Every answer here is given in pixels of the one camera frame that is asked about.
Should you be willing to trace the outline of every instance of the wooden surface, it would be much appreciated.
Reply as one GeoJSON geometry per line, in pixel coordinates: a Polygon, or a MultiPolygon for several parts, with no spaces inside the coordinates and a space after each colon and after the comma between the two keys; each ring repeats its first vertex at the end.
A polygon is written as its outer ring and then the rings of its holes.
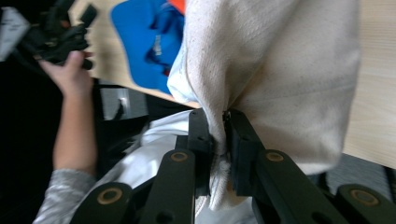
{"type": "Polygon", "coordinates": [[[361,1],[361,50],[345,153],[396,169],[396,1],[361,1]]]}
{"type": "MultiPolygon", "coordinates": [[[[122,0],[79,0],[72,15],[89,3],[99,9],[88,38],[95,77],[167,100],[172,96],[138,87],[129,76],[120,39],[111,25],[111,8],[122,0]]],[[[352,106],[345,153],[396,169],[396,1],[361,1],[362,61],[352,106]]]]}

